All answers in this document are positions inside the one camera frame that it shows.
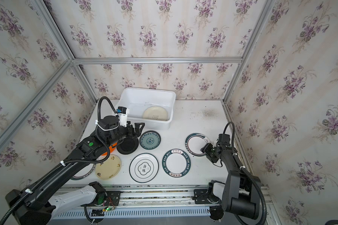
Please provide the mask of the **white plate green red rim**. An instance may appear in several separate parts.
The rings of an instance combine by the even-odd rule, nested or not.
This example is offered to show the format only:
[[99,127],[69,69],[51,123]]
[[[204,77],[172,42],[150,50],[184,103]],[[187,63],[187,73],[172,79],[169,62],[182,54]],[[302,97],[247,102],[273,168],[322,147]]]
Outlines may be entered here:
[[210,140],[200,133],[192,133],[185,139],[186,150],[195,157],[205,156],[201,149],[208,143],[210,143]]

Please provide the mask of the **cream bear plate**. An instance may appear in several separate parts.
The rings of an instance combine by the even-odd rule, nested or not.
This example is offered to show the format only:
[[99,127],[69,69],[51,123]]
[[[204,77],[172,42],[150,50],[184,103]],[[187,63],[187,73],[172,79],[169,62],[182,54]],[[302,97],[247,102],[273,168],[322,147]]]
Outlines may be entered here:
[[146,120],[167,121],[168,112],[163,107],[153,106],[144,111],[142,118]]

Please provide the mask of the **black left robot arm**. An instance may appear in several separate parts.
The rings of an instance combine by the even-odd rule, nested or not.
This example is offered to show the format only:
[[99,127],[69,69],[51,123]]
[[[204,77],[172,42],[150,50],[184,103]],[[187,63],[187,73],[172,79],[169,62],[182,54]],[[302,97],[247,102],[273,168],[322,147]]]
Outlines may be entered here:
[[119,116],[110,115],[97,120],[94,132],[78,143],[56,167],[26,189],[13,189],[5,196],[9,210],[0,220],[0,225],[11,215],[20,225],[46,225],[59,209],[49,201],[57,190],[89,164],[104,162],[105,159],[98,160],[98,157],[109,154],[112,144],[119,145],[125,139],[139,137],[144,127],[143,122],[121,125]]

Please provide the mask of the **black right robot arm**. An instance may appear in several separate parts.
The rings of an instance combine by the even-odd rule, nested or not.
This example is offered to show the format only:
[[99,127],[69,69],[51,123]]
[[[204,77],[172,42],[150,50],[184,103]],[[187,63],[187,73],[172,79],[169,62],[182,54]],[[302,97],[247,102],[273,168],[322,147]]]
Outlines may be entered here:
[[193,198],[195,203],[218,203],[224,212],[234,214],[240,222],[240,217],[258,219],[262,212],[259,224],[264,224],[267,210],[261,181],[243,165],[230,135],[219,134],[215,145],[208,143],[201,151],[212,163],[220,160],[228,176],[225,182],[212,180],[206,191],[196,189]]

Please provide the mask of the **white plastic bin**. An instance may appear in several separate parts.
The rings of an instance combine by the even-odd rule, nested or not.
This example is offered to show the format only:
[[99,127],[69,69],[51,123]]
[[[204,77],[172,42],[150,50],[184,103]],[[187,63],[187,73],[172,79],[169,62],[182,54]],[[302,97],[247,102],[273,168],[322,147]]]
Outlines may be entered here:
[[[168,130],[174,114],[176,93],[172,91],[126,88],[116,107],[128,108],[128,120],[131,123],[145,123],[145,128],[153,130]],[[168,112],[167,121],[146,120],[142,118],[144,111],[152,106],[160,106]]]

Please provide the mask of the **teal blue floral plate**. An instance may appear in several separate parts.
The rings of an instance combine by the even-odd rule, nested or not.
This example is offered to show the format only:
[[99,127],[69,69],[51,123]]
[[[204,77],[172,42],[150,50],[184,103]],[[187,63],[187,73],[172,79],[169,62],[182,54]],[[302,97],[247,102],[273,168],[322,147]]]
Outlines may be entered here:
[[145,150],[153,150],[161,143],[161,136],[158,132],[150,130],[143,133],[139,139],[140,146]]

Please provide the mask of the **orange plate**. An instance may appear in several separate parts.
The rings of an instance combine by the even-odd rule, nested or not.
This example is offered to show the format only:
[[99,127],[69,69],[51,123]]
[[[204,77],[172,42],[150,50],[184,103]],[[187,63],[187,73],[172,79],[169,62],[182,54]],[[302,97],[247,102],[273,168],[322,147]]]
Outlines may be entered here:
[[[117,146],[117,143],[114,143],[111,146],[109,146],[110,153],[112,153],[116,149],[116,146]],[[105,146],[103,146],[100,150],[102,151],[101,156],[105,157],[108,154],[108,149]]]

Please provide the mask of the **white plate black rim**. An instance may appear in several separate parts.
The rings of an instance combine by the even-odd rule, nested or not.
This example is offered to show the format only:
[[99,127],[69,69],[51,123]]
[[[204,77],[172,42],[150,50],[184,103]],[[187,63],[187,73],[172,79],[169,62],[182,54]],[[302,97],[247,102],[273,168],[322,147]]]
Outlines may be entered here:
[[129,173],[138,183],[147,183],[155,178],[159,171],[157,158],[149,153],[137,155],[131,162]]

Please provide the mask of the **white plate green lettered rim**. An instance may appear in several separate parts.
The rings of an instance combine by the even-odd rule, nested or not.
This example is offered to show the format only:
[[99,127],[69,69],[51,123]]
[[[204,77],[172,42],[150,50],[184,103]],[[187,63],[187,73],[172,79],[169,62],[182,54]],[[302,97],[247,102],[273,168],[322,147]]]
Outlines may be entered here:
[[180,178],[189,173],[191,160],[189,155],[183,150],[172,149],[164,154],[162,168],[170,177]]

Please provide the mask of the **yellowish cream plate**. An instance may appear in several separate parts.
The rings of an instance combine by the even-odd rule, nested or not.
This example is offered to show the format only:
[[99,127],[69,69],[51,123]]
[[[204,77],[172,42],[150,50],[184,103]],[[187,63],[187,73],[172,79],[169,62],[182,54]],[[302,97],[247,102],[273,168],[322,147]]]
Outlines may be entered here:
[[111,155],[105,162],[96,166],[95,175],[101,180],[109,180],[119,173],[121,167],[121,159],[117,155]]

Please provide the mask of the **white green rim plate left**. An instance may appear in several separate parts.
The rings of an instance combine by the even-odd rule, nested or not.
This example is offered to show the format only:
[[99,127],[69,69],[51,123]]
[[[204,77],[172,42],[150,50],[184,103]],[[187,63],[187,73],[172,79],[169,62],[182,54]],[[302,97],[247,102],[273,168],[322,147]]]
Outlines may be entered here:
[[83,169],[81,169],[79,172],[77,172],[73,177],[71,177],[71,180],[78,181],[82,180],[86,177],[88,177],[96,168],[96,164],[89,164]]

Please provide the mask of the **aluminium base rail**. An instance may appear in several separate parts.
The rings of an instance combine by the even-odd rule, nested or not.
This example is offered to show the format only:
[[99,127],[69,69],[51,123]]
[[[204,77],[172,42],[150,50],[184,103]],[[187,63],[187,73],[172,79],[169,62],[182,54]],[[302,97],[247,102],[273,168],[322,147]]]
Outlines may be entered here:
[[89,203],[94,193],[83,185],[59,188],[50,200],[50,204],[58,206],[51,219],[85,219],[85,214],[91,219],[213,217],[220,206],[220,201],[209,201],[205,185],[103,185],[103,188],[107,194],[100,205]]

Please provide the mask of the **aluminium frame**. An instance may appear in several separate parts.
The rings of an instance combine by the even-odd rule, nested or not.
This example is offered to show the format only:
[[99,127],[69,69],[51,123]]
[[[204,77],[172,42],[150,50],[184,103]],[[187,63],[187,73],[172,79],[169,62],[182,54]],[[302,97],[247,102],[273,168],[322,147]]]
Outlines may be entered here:
[[0,193],[64,159],[102,96],[227,99],[272,1],[0,1]]

